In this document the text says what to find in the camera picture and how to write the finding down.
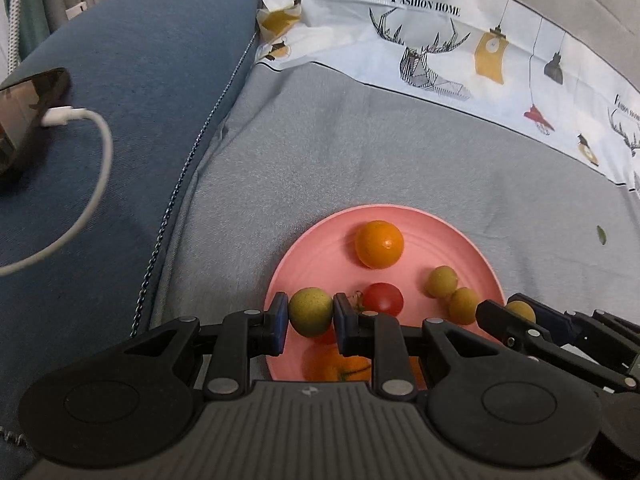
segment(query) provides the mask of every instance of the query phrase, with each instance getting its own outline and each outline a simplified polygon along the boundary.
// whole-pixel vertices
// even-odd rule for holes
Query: green leaf
[[[606,244],[607,243],[606,232],[604,232],[604,229],[600,226],[597,226],[596,229],[598,230],[598,238],[600,239],[600,243],[603,245]]]

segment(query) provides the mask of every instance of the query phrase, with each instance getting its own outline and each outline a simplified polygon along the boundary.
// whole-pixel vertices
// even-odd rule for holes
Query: green fruit
[[[525,303],[524,301],[510,301],[507,303],[505,308],[519,316],[522,316],[524,319],[532,323],[536,322],[536,313],[529,306],[529,303]]]
[[[429,274],[426,291],[432,298],[446,298],[458,287],[458,275],[451,267],[436,267]]]
[[[289,321],[301,336],[322,335],[331,326],[333,316],[334,300],[321,288],[302,288],[289,301]]]
[[[449,300],[449,320],[458,325],[470,325],[476,321],[476,308],[480,298],[474,290],[459,288]]]

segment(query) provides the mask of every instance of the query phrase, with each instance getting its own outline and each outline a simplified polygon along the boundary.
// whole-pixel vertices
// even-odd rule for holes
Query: phone screen
[[[40,119],[68,84],[67,71],[57,68],[0,89],[0,174],[15,163],[24,168],[21,155],[34,145]]]

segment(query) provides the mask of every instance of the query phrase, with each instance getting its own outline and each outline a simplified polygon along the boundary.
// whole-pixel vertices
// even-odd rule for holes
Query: white cable
[[[9,73],[20,62],[20,7],[22,0],[9,0]]]
[[[28,258],[15,262],[14,264],[0,267],[0,276],[7,276],[8,274],[22,270],[25,267],[29,267],[30,265],[36,264],[48,256],[51,256],[59,250],[59,248],[74,238],[82,228],[84,228],[97,209],[100,199],[106,190],[107,182],[109,181],[111,162],[113,160],[113,138],[111,137],[111,130],[109,129],[107,122],[101,115],[90,110],[65,106],[49,110],[42,118],[40,124],[42,126],[60,126],[62,124],[66,124],[68,121],[79,119],[89,119],[93,121],[98,128],[100,128],[100,135],[102,136],[102,167],[100,168],[100,177],[98,178],[98,183],[95,185],[94,194],[91,196],[91,200],[89,200],[89,203],[84,208],[84,211],[82,211],[82,214],[78,217],[78,220],[76,220],[76,223],[69,228],[69,231],[64,233],[50,246],[32,254]]]

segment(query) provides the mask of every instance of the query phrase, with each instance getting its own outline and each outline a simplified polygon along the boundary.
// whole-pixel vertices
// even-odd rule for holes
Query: phone
[[[69,72],[55,68],[0,89],[0,185],[20,178],[44,151],[40,121],[69,85]]]

